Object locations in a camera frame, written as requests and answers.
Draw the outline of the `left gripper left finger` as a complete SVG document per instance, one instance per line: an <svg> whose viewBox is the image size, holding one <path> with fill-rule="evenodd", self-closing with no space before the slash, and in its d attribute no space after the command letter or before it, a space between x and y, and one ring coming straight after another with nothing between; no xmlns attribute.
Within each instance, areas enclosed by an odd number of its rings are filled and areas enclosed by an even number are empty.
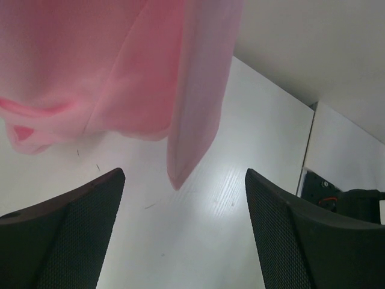
<svg viewBox="0 0 385 289"><path fill-rule="evenodd" d="M124 185L116 168L1 216L1 288L96 288Z"/></svg>

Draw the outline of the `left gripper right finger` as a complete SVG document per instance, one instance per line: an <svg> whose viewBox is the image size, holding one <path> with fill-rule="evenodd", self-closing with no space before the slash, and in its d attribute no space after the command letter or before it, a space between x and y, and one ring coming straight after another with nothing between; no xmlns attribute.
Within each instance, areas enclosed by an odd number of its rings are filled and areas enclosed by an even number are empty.
<svg viewBox="0 0 385 289"><path fill-rule="evenodd" d="M383 288L384 225L346 217L245 176L266 288Z"/></svg>

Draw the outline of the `pink t shirt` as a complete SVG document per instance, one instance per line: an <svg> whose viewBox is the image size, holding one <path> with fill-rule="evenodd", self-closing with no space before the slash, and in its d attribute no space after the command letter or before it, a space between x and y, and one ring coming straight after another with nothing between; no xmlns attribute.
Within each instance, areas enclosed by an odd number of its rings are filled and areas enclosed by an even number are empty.
<svg viewBox="0 0 385 289"><path fill-rule="evenodd" d="M181 188L218 131L242 1L2 1L1 118L37 154L114 131L166 138Z"/></svg>

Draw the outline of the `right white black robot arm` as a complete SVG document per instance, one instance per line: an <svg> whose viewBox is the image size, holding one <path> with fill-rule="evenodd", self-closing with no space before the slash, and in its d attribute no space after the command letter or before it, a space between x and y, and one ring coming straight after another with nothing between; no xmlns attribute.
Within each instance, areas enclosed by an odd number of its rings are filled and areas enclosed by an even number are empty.
<svg viewBox="0 0 385 289"><path fill-rule="evenodd" d="M318 201L318 206L346 217L381 224L381 200L384 200L384 192L354 189L324 197Z"/></svg>

